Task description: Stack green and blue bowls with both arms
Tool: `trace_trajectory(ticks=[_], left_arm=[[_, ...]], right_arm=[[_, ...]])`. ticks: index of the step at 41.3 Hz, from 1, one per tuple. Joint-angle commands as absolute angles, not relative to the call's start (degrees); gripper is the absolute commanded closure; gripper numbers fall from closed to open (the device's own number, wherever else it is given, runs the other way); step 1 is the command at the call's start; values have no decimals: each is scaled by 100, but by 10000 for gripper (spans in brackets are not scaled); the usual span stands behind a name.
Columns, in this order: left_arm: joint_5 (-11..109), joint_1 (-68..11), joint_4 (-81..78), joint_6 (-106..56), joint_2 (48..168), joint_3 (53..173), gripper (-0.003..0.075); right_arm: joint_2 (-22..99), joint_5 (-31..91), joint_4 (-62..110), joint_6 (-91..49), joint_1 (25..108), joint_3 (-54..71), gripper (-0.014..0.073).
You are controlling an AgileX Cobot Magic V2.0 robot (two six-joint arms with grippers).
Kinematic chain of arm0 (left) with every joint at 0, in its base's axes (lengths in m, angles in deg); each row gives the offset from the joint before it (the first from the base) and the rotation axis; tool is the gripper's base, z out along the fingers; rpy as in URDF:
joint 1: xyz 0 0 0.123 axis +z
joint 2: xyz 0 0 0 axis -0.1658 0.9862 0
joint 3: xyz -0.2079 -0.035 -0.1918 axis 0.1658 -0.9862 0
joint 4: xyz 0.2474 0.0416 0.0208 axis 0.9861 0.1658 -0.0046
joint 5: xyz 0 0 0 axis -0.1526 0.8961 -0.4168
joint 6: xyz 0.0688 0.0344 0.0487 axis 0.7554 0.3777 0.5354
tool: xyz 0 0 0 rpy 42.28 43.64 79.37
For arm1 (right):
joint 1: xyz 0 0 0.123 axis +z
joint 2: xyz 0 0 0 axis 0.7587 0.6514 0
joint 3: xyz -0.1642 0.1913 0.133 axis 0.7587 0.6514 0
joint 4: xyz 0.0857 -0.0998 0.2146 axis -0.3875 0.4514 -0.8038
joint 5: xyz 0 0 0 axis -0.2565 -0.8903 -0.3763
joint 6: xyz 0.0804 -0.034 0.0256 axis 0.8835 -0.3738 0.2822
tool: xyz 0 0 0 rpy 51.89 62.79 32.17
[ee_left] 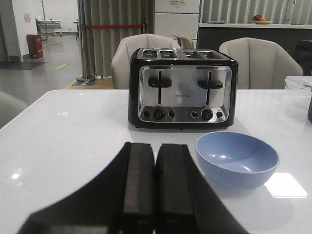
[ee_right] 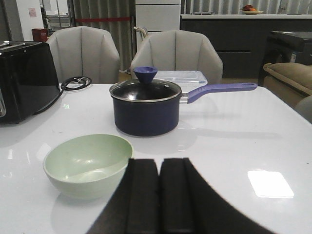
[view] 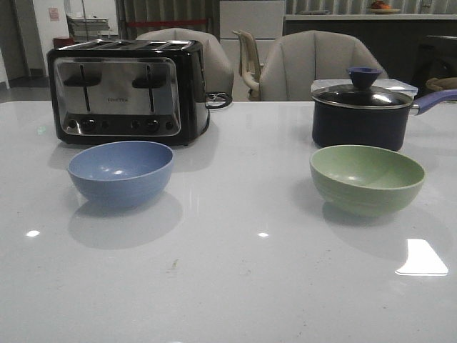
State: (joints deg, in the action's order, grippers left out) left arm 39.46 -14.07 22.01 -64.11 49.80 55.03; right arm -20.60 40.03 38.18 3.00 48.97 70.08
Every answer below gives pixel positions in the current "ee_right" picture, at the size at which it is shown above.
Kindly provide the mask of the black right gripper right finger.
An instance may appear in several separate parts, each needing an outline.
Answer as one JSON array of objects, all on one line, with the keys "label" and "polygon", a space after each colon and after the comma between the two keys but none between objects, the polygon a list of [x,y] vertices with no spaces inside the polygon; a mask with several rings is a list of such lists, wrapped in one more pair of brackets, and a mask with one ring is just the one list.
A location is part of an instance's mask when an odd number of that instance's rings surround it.
[{"label": "black right gripper right finger", "polygon": [[225,201],[188,158],[168,158],[160,171],[164,234],[269,234]]}]

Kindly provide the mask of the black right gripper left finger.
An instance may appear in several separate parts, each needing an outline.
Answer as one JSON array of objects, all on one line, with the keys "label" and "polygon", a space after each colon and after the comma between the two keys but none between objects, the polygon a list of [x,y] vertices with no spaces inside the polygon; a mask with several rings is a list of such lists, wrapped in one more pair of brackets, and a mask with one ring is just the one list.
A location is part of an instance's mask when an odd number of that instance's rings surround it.
[{"label": "black right gripper left finger", "polygon": [[122,180],[88,234],[159,233],[158,171],[152,159],[130,159]]}]

